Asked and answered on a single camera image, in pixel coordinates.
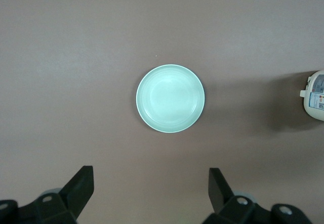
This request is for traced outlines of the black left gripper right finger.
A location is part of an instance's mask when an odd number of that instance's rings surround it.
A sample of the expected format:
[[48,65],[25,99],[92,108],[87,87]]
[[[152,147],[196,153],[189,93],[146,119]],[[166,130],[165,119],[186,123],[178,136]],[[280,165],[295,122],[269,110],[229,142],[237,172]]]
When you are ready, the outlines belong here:
[[208,194],[214,212],[203,223],[311,223],[299,208],[275,204],[270,210],[243,195],[235,195],[219,168],[209,169]]

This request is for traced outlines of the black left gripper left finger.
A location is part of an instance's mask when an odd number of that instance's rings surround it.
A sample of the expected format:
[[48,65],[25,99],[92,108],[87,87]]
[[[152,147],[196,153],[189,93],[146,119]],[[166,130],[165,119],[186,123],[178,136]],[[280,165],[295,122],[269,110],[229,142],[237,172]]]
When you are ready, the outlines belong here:
[[63,188],[47,191],[25,206],[1,200],[1,223],[77,223],[93,192],[93,166],[82,166]]

